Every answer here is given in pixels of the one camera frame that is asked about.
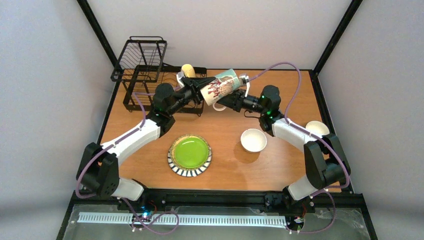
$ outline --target wooden tabletop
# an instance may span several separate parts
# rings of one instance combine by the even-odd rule
[[[223,70],[208,70],[214,76]],[[258,70],[236,70],[237,75],[254,76]],[[298,84],[296,71],[271,70],[251,82],[250,95],[259,96],[266,85],[275,85],[281,96],[280,109],[284,112]],[[110,141],[142,120],[141,111],[129,112],[123,105],[125,89],[122,85],[107,121],[102,142]],[[288,114],[295,123],[305,126],[309,121],[321,121],[311,79],[302,71],[302,84]],[[255,118],[245,118],[232,109],[215,111],[205,104],[203,114],[177,113],[171,130],[131,155],[119,168],[119,175],[136,179],[148,188],[198,190],[281,191],[305,175],[303,154],[282,139],[266,135],[268,144],[260,153],[246,152],[240,136],[249,128],[260,129]],[[175,174],[167,162],[172,143],[180,136],[195,134],[203,137],[212,149],[212,162],[199,176],[183,177]]]

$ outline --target white cable track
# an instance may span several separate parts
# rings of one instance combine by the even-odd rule
[[[178,215],[181,226],[245,226],[245,227],[271,227],[285,228],[284,216],[239,216],[239,215]],[[131,213],[106,213],[106,212],[80,212],[77,223],[94,224],[131,224]],[[175,225],[175,215],[163,215],[154,225]]]

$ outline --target white wall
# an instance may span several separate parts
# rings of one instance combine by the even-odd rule
[[[0,3],[0,239],[56,239],[112,65],[77,1]]]
[[[364,1],[319,75],[379,239],[424,236],[424,2]]]
[[[129,36],[162,36],[165,62],[207,68],[315,67],[349,0],[90,0],[115,53]]]

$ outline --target dish rack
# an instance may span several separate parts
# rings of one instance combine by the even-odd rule
[[[178,86],[176,74],[181,66],[164,62],[167,41],[161,36],[131,36],[126,41],[110,79],[121,82],[125,88],[123,105],[132,111],[141,111],[140,105],[133,97],[137,94],[146,111],[152,109],[153,94],[159,84],[169,83]],[[207,69],[194,67],[197,77],[206,77]],[[197,114],[203,112],[204,103],[190,102],[179,113]]]

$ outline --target small white bowl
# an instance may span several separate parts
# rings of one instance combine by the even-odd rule
[[[306,124],[305,127],[308,131],[312,132],[313,134],[317,135],[327,135],[330,133],[329,128],[320,121],[310,121]]]
[[[241,145],[250,153],[262,151],[267,146],[267,137],[256,128],[249,128],[240,137]]]

